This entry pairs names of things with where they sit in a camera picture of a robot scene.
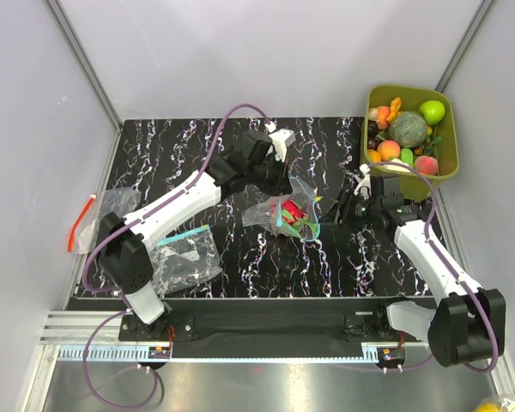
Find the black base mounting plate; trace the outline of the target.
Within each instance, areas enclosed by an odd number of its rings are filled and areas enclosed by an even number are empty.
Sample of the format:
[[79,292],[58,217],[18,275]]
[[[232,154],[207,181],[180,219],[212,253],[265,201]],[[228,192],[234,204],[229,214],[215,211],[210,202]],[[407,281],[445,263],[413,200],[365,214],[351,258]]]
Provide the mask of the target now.
[[318,336],[399,342],[407,332],[392,329],[385,309],[404,297],[175,299],[151,325],[134,314],[122,317],[122,341],[201,341],[212,337]]

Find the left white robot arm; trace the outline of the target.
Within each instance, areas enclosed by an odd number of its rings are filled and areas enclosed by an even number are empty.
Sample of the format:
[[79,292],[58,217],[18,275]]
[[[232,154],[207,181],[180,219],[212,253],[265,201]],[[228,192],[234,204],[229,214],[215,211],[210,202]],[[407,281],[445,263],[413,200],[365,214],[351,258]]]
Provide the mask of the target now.
[[97,264],[119,288],[148,339],[162,338],[168,328],[166,307],[152,285],[149,253],[194,215],[249,185],[271,197],[290,194],[287,152],[294,141],[294,132],[287,129],[270,134],[248,130],[158,200],[123,217],[110,213],[102,219]]

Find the clear bag on stack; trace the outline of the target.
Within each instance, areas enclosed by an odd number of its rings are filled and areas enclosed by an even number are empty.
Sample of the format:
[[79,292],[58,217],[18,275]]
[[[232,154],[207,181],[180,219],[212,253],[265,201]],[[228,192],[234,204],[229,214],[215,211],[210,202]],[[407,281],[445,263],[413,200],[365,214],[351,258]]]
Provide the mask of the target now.
[[152,284],[159,295],[200,286],[222,272],[208,225],[164,238],[149,258],[154,269]]

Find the green cantaloupe melon toy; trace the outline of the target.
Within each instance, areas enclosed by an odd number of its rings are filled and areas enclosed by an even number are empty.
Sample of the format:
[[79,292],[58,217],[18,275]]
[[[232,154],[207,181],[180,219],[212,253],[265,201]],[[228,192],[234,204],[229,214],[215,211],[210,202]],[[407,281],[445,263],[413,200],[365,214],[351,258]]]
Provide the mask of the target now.
[[402,148],[419,146],[427,137],[427,123],[417,112],[403,112],[392,121],[389,136]]

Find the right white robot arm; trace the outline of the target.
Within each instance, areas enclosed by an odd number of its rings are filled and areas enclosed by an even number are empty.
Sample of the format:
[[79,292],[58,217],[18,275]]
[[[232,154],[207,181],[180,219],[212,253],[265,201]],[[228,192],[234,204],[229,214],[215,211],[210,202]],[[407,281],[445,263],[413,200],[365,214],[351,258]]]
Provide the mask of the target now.
[[354,230],[383,231],[418,270],[436,307],[394,298],[373,316],[377,337],[391,340],[401,332],[425,342],[443,367],[489,361],[495,367],[505,351],[506,300],[496,288],[485,289],[469,276],[430,230],[415,204],[407,204],[395,174],[363,179],[344,187],[321,221]]

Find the olive green plastic bin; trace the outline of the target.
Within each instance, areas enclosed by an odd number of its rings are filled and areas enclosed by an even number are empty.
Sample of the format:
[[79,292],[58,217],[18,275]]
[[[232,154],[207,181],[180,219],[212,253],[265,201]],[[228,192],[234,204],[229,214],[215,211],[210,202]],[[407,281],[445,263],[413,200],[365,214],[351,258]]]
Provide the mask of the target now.
[[[436,136],[441,138],[441,141],[436,144],[437,148],[433,151],[434,157],[439,163],[439,172],[436,176],[427,176],[433,186],[439,188],[443,182],[454,177],[459,170],[457,134],[451,102],[442,93],[432,89],[385,84],[370,90],[367,105],[368,108],[386,106],[383,104],[391,103],[396,97],[402,99],[403,110],[409,109],[417,112],[420,104],[427,100],[438,100],[445,107],[445,116],[438,125],[433,126],[433,132],[436,132]],[[371,162],[367,154],[368,119],[369,116],[366,114],[361,133],[360,164]],[[401,189],[406,199],[421,202],[430,196],[430,189],[419,177],[409,172],[399,174],[401,175]]]

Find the red dragon fruit toy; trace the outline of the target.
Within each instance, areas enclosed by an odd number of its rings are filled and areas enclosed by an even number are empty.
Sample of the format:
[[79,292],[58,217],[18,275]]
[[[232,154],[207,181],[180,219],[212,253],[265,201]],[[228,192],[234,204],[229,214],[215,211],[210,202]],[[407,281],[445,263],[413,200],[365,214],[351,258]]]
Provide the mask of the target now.
[[297,203],[291,199],[276,200],[270,212],[272,228],[284,236],[314,241],[320,233],[313,204]]

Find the clear bag teal zipper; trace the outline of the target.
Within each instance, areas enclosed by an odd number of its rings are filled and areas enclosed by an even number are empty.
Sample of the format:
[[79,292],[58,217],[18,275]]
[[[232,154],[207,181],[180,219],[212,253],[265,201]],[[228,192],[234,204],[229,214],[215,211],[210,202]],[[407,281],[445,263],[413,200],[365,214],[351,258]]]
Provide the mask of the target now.
[[322,199],[308,183],[290,176],[290,195],[269,197],[242,215],[244,227],[259,226],[274,235],[313,242],[320,235],[318,202]]

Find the green apple toy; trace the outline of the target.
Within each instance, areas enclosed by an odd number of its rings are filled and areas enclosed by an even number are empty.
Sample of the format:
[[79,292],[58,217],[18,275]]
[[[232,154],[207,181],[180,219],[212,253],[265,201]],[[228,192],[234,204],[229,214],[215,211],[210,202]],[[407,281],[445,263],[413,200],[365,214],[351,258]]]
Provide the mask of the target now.
[[445,105],[439,100],[424,101],[418,112],[428,125],[436,125],[445,117]]

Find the peach toy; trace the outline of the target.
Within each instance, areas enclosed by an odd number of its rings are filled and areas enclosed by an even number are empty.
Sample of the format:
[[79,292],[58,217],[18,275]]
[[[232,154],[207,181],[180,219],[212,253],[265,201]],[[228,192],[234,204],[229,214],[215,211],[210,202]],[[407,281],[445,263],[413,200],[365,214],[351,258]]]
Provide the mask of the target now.
[[377,151],[379,152],[382,161],[392,161],[398,159],[401,154],[401,147],[395,141],[383,141],[378,145]]
[[435,176],[439,172],[439,163],[436,158],[427,155],[418,156],[415,159],[415,169],[425,175]]

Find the yellow lemon toy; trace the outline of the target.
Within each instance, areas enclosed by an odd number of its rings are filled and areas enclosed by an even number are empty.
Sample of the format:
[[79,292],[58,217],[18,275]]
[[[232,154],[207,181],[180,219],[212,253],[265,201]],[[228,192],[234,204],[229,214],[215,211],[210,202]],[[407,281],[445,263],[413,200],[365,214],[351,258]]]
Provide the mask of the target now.
[[482,402],[475,409],[474,412],[501,412],[502,407],[497,402]]

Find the black marbled table mat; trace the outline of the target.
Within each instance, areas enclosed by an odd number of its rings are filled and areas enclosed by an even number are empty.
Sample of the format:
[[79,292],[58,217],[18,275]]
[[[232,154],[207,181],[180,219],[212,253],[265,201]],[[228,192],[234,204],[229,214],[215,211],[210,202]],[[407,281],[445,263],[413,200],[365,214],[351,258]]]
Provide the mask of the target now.
[[[280,118],[276,123],[295,132],[288,156],[291,172],[317,191],[318,211],[325,214],[342,186],[356,182],[362,118]],[[258,118],[128,120],[107,185],[133,188],[141,193],[142,204],[152,203],[196,171],[210,146],[223,150],[245,131],[261,128]],[[212,281],[184,290],[184,297],[427,294],[416,268],[383,233],[369,227],[357,232],[326,227],[315,242],[274,236],[242,223],[244,211],[262,201],[262,194],[249,187],[184,224],[184,230],[209,226],[222,267]]]

